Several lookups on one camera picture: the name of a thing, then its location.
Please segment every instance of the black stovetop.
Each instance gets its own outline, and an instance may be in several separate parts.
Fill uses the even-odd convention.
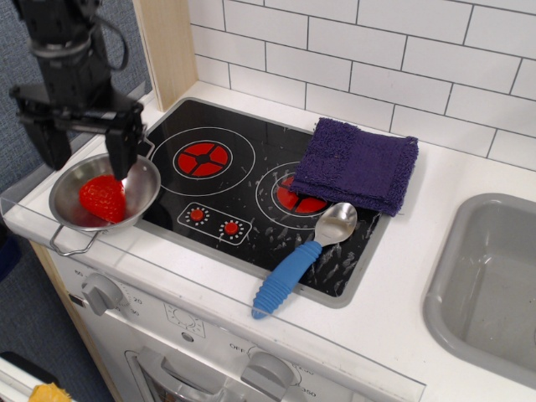
[[[149,135],[162,176],[144,219],[268,271],[312,240],[330,203],[288,190],[311,135],[258,118],[186,100]],[[328,246],[301,283],[339,297],[380,214],[358,209],[358,227]]]

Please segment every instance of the metal spoon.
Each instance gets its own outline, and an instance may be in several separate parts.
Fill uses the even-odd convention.
[[[314,240],[297,247],[265,279],[253,301],[253,318],[258,320],[273,313],[291,294],[307,268],[317,260],[322,247],[346,240],[355,230],[357,222],[358,213],[351,204],[340,203],[329,207],[315,226]]]

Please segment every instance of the gray sink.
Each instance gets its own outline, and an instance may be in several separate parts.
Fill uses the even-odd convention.
[[[536,389],[536,203],[505,194],[468,199],[424,313],[448,352]]]

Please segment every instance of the small pot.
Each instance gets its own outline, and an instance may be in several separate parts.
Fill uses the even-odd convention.
[[[122,180],[126,197],[125,218],[118,224],[113,224],[91,214],[79,201],[82,186],[103,174],[113,174],[107,153],[78,162],[62,174],[52,187],[49,207],[60,226],[50,240],[50,246],[59,255],[83,254],[90,249],[100,233],[133,226],[151,206],[160,189],[160,173],[157,167],[146,157],[138,156],[136,163]],[[64,226],[95,234],[83,250],[63,252],[54,241]]]

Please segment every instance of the white subway tile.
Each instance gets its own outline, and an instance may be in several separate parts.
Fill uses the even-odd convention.
[[[475,7],[465,45],[536,58],[536,16]]]
[[[271,8],[355,23],[358,0],[265,0]]]
[[[442,114],[450,90],[444,81],[353,63],[350,92],[357,95]]]
[[[195,62],[200,81],[229,88],[229,64],[203,56],[195,56]]]
[[[265,69],[265,43],[213,29],[192,26],[193,47],[200,56]]]
[[[358,24],[461,44],[471,6],[442,0],[361,0]]]
[[[481,4],[505,10],[521,11],[523,13],[536,14],[536,2],[534,0],[460,0],[461,3]]]
[[[408,38],[402,70],[508,93],[518,66],[517,57],[433,40]]]
[[[403,106],[394,108],[391,132],[405,137],[417,137],[423,142],[471,153],[479,157],[487,155],[495,135],[495,129],[491,127],[479,126]]]
[[[188,0],[190,23],[225,30],[222,0]]]
[[[393,105],[390,103],[310,84],[307,85],[306,108],[308,111],[383,131],[389,130],[393,115]]]
[[[351,64],[351,61],[323,54],[266,44],[266,71],[269,73],[336,90],[348,89]]]
[[[399,69],[405,36],[347,23],[311,18],[309,50]]]
[[[536,100],[536,61],[523,60],[512,94]]]
[[[246,69],[238,65],[230,66],[231,89],[258,96],[284,105],[305,108],[305,83]]]
[[[448,116],[536,137],[536,102],[454,85]]]
[[[227,32],[296,48],[307,47],[307,16],[225,1]]]
[[[536,170],[536,138],[498,131],[489,158],[521,168]]]

